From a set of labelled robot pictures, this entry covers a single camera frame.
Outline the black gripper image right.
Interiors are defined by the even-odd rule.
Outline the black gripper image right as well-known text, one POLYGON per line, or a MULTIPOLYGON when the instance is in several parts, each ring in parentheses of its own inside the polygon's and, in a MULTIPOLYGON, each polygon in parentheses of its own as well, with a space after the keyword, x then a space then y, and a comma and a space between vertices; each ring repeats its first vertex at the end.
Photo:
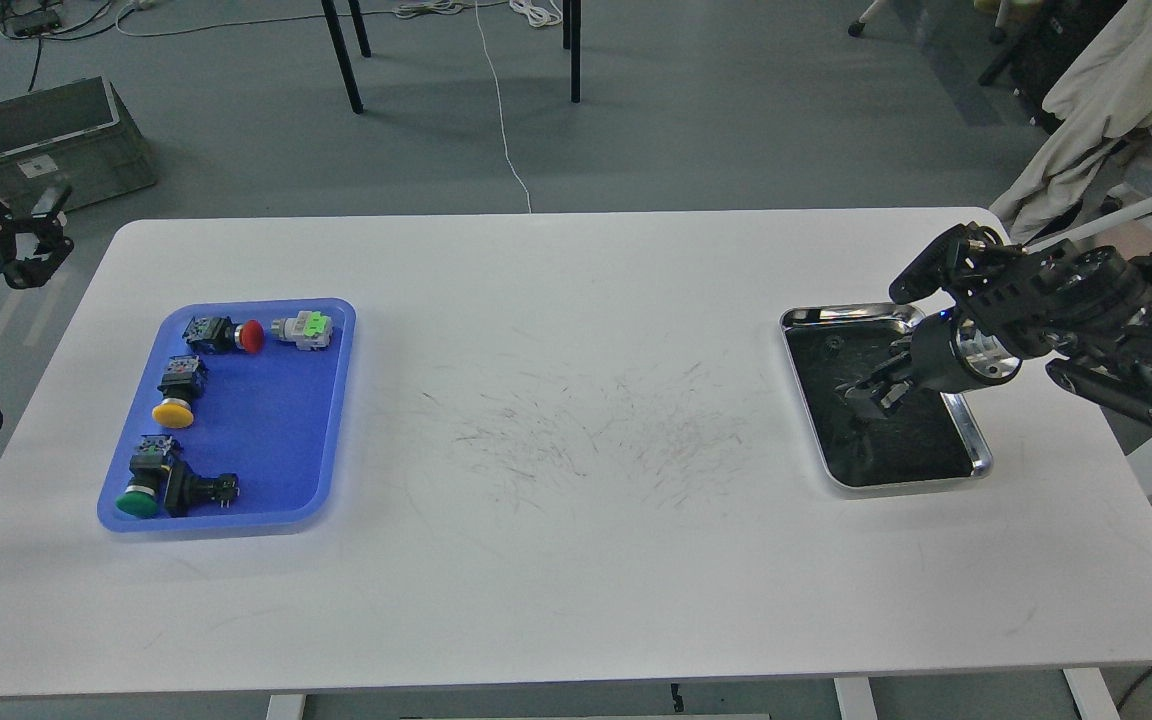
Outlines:
POLYGON ((846 400, 861 400, 861 418, 890 419, 925 388, 958 395, 1010 382, 1021 359, 967 314, 935 313, 916 324, 909 350, 879 363, 858 381, 841 386, 846 400))

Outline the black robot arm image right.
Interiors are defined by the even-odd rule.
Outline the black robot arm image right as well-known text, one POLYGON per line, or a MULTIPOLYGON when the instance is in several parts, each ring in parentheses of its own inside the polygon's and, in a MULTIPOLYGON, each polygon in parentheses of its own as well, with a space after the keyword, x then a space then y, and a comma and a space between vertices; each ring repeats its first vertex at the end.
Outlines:
POLYGON ((890 418, 918 389, 958 395, 1010 382, 1046 357, 1058 387, 1152 427, 1152 253, 1070 240, 1028 251, 978 223, 929 242, 890 283, 910 304, 945 291, 954 305, 924 316, 890 357, 841 384, 854 414, 890 418))

